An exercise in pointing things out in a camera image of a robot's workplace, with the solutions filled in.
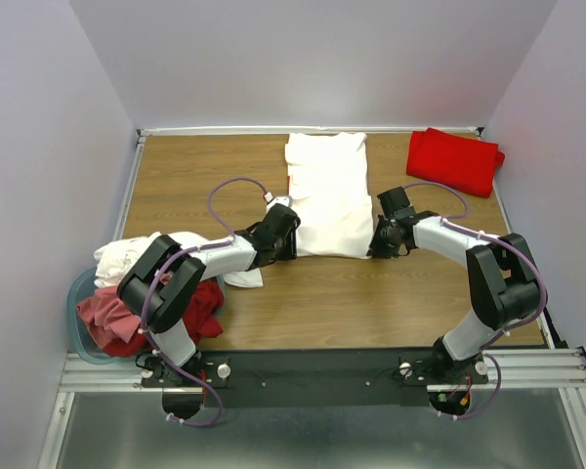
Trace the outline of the white printed t-shirt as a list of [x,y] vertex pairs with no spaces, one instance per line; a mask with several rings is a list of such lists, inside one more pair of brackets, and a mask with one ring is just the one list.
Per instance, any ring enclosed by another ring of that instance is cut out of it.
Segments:
[[288,194],[300,218],[297,255],[365,259],[374,234],[364,133],[292,133]]

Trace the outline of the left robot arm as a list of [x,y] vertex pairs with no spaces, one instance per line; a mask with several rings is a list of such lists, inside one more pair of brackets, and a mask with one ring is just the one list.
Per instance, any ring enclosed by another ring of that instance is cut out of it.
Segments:
[[141,320],[141,333],[164,362],[163,373],[177,386],[197,372],[197,347],[183,316],[197,286],[212,277],[249,272],[292,260],[297,213],[273,204],[264,219],[232,236],[182,247],[167,234],[157,237],[117,286],[117,296]]

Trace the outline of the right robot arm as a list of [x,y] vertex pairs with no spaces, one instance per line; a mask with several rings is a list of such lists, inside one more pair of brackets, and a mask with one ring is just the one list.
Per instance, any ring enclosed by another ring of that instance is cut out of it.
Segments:
[[418,212],[405,187],[382,192],[378,200],[382,214],[370,257],[397,258],[424,249],[456,262],[468,275],[470,310],[437,339],[427,358],[399,366],[405,377],[452,382],[503,335],[544,312],[548,292],[521,235],[476,232],[436,212]]

